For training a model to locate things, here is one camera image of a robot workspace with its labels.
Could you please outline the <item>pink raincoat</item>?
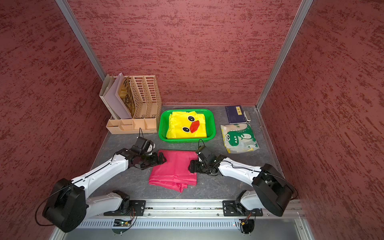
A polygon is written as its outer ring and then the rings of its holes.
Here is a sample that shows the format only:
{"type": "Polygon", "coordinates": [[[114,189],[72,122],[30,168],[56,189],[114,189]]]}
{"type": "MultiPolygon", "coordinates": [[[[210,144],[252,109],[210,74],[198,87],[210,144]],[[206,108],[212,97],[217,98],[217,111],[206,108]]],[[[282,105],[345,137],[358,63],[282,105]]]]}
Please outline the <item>pink raincoat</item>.
{"type": "Polygon", "coordinates": [[[190,162],[198,158],[192,151],[160,150],[167,160],[155,166],[149,177],[149,184],[182,193],[188,186],[197,185],[197,174],[188,170],[190,162]]]}

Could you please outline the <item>yellow duck raincoat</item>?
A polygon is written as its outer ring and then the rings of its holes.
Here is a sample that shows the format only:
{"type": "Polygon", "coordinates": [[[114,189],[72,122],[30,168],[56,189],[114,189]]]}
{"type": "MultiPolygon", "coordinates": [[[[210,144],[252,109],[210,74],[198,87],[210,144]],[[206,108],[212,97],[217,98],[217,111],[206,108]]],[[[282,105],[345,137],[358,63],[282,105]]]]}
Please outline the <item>yellow duck raincoat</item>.
{"type": "Polygon", "coordinates": [[[204,114],[192,112],[172,112],[169,116],[167,139],[201,139],[207,137],[204,114]]]}

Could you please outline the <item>green dinosaur raincoat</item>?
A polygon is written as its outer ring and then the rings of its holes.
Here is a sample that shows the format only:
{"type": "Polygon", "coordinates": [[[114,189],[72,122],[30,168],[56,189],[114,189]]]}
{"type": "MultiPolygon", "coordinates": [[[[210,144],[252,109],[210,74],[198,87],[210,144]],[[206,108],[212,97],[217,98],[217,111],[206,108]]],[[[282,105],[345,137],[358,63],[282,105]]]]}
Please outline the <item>green dinosaur raincoat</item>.
{"type": "Polygon", "coordinates": [[[221,125],[221,132],[229,154],[253,152],[260,148],[249,124],[221,125]]]}

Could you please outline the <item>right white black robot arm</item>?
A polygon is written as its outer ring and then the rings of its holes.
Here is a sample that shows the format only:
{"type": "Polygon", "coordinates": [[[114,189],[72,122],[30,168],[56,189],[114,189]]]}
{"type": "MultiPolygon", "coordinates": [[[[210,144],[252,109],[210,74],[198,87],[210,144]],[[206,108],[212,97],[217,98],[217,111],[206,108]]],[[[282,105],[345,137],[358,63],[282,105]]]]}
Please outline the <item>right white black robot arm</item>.
{"type": "Polygon", "coordinates": [[[253,187],[252,191],[244,191],[238,198],[238,208],[241,210],[266,209],[281,217],[289,202],[298,195],[293,185],[269,164],[257,167],[236,162],[223,155],[210,159],[199,155],[197,160],[190,161],[188,170],[190,173],[212,177],[230,177],[253,187]]]}

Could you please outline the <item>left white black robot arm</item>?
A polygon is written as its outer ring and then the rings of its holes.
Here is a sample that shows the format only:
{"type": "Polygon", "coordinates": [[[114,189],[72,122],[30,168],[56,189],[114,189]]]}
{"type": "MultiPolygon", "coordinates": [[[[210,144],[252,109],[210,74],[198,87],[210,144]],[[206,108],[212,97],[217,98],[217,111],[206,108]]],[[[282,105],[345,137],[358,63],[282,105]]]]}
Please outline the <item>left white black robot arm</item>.
{"type": "Polygon", "coordinates": [[[145,170],[166,163],[163,153],[142,154],[121,149],[97,168],[72,180],[57,181],[50,196],[42,202],[42,216],[65,233],[83,220],[100,214],[135,215],[130,197],[121,192],[93,197],[92,193],[114,176],[130,169],[145,170]]]}

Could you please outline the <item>green plastic basket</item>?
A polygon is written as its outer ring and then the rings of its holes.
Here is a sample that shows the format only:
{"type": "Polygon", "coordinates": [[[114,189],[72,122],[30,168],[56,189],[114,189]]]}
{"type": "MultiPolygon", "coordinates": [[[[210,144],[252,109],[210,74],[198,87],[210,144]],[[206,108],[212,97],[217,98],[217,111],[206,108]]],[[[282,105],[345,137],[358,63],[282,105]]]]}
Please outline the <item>green plastic basket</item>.
{"type": "Polygon", "coordinates": [[[159,123],[159,138],[162,141],[169,143],[194,143],[198,142],[200,139],[167,139],[166,134],[169,128],[169,116],[172,112],[192,112],[196,111],[198,114],[204,114],[206,118],[206,130],[207,137],[201,138],[203,141],[207,142],[213,139],[216,135],[216,124],[214,120],[214,114],[207,109],[181,109],[181,110],[167,110],[162,113],[159,123]]]}

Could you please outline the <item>dark blue book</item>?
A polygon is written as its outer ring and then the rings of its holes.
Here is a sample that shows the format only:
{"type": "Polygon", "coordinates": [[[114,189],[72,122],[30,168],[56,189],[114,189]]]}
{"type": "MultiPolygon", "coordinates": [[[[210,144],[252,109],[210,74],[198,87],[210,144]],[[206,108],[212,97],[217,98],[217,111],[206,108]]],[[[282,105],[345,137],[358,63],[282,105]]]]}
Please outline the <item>dark blue book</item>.
{"type": "Polygon", "coordinates": [[[244,124],[246,118],[242,106],[225,106],[229,124],[244,124]]]}

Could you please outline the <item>small grey white device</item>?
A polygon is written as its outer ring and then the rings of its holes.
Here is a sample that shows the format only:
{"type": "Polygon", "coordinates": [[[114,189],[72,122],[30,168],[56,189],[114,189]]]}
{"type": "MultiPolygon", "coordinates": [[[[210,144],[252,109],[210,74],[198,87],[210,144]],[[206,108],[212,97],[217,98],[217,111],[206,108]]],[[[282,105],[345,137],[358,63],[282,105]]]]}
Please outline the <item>small grey white device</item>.
{"type": "Polygon", "coordinates": [[[249,124],[252,119],[248,111],[244,111],[244,117],[245,117],[246,123],[249,124]]]}

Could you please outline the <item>beige desk file organizer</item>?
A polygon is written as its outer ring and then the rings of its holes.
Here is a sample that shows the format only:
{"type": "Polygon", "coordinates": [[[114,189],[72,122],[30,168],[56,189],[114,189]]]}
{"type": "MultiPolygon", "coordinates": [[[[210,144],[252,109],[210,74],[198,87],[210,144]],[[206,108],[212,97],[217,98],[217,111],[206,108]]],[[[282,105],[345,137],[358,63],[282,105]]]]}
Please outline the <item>beige desk file organizer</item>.
{"type": "Polygon", "coordinates": [[[115,120],[111,116],[106,128],[112,135],[156,133],[159,129],[162,100],[155,75],[125,76],[130,79],[130,86],[135,103],[132,119],[115,120]]]}

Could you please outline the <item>beige cardboard folder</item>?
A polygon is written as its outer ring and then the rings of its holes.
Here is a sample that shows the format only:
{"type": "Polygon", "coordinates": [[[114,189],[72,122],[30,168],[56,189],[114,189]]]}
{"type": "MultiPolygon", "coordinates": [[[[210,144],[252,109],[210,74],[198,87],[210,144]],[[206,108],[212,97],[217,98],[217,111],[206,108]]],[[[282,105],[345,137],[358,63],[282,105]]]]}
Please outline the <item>beige cardboard folder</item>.
{"type": "Polygon", "coordinates": [[[112,84],[114,83],[114,78],[111,77],[109,74],[106,75],[104,81],[103,81],[103,85],[102,85],[102,88],[100,90],[100,93],[99,93],[99,97],[101,98],[101,100],[103,101],[103,103],[105,104],[105,106],[107,107],[107,109],[109,110],[109,112],[111,113],[113,119],[115,120],[119,120],[120,117],[116,114],[116,112],[110,107],[110,105],[107,103],[106,99],[105,99],[105,96],[106,94],[108,93],[108,90],[111,88],[112,84]]]}

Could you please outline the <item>aluminium front rail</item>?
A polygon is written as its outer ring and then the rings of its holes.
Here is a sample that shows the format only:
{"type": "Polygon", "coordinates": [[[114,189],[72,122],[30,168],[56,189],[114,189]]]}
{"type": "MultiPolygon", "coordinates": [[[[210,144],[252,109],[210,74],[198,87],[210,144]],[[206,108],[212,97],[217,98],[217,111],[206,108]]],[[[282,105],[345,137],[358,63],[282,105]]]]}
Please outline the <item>aluminium front rail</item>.
{"type": "MultiPolygon", "coordinates": [[[[170,218],[170,219],[218,219],[218,218],[240,218],[225,217],[223,212],[223,201],[215,199],[147,199],[143,216],[141,218],[170,218]]],[[[256,218],[277,219],[272,212],[262,209],[263,216],[256,218]]],[[[104,213],[95,214],[91,218],[117,218],[125,217],[104,216],[104,213]]]]}

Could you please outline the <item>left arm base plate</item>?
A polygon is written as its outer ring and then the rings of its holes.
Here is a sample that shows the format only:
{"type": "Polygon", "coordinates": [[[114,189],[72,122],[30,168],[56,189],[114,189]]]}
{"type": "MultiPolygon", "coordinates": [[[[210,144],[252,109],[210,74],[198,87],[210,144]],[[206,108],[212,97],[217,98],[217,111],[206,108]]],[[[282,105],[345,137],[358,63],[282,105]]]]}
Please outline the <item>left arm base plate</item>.
{"type": "Polygon", "coordinates": [[[146,201],[144,200],[123,200],[122,204],[115,211],[106,212],[104,216],[113,216],[113,217],[135,217],[143,216],[146,206],[146,201]]]}

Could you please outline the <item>left aluminium corner post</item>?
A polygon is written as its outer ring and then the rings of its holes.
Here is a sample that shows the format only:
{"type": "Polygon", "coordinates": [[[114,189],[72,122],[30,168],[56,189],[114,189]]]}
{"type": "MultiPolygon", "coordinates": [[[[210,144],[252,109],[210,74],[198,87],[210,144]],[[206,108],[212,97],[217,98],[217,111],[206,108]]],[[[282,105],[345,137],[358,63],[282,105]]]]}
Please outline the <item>left aluminium corner post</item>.
{"type": "Polygon", "coordinates": [[[97,74],[99,75],[100,79],[103,81],[106,77],[106,72],[104,71],[97,55],[95,54],[94,50],[92,49],[84,31],[82,30],[78,20],[75,17],[75,14],[73,13],[68,1],[65,0],[55,0],[57,3],[60,11],[64,15],[66,21],[70,25],[73,33],[75,34],[76,38],[78,39],[79,43],[81,44],[83,50],[85,51],[86,55],[88,56],[89,60],[91,61],[94,69],[96,70],[97,74]]]}

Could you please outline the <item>aluminium corner post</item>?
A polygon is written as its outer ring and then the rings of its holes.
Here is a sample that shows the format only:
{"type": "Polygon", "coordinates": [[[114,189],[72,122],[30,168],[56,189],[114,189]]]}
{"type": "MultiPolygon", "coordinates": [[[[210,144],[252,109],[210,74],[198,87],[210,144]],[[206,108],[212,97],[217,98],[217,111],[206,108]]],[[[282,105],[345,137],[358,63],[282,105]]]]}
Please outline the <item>aluminium corner post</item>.
{"type": "Polygon", "coordinates": [[[65,0],[55,0],[57,3],[60,11],[64,15],[66,21],[70,25],[73,33],[75,34],[76,38],[78,39],[79,43],[81,44],[83,50],[85,51],[86,55],[88,56],[89,60],[91,61],[94,69],[96,70],[97,74],[99,75],[100,79],[103,81],[106,77],[106,72],[104,71],[97,55],[95,54],[94,50],[92,49],[84,31],[82,30],[78,20],[75,17],[75,14],[73,13],[68,1],[65,0]]]}
{"type": "Polygon", "coordinates": [[[264,103],[264,101],[266,100],[267,98],[267,95],[280,71],[280,68],[282,67],[284,61],[285,61],[285,58],[287,57],[289,51],[290,51],[290,48],[303,24],[303,21],[311,7],[313,3],[313,0],[302,0],[301,1],[301,4],[298,8],[298,11],[295,15],[295,18],[291,24],[291,27],[286,35],[286,38],[284,40],[284,43],[281,47],[281,50],[278,54],[278,57],[275,61],[275,64],[271,70],[271,73],[267,79],[267,82],[261,92],[261,95],[256,103],[256,109],[258,112],[261,111],[261,108],[262,108],[262,105],[264,103]]]}

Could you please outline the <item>right aluminium corner post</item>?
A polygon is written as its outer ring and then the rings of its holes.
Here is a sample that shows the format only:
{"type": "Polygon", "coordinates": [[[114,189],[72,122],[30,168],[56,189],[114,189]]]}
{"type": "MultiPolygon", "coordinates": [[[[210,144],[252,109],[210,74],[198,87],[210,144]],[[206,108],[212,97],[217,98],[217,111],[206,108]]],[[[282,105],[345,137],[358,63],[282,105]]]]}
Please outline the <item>right aluminium corner post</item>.
{"type": "Polygon", "coordinates": [[[262,105],[264,103],[264,101],[266,100],[267,98],[267,95],[280,71],[280,68],[282,67],[284,61],[285,61],[285,58],[287,57],[289,51],[290,51],[290,48],[303,24],[303,21],[311,7],[313,3],[313,0],[302,0],[301,1],[301,4],[298,8],[298,11],[295,15],[295,18],[291,24],[291,27],[286,35],[286,38],[284,40],[284,43],[281,47],[281,50],[278,54],[278,57],[275,61],[275,64],[271,70],[271,73],[267,79],[267,82],[261,92],[261,95],[256,103],[256,109],[258,112],[261,111],[261,108],[262,108],[262,105]]]}

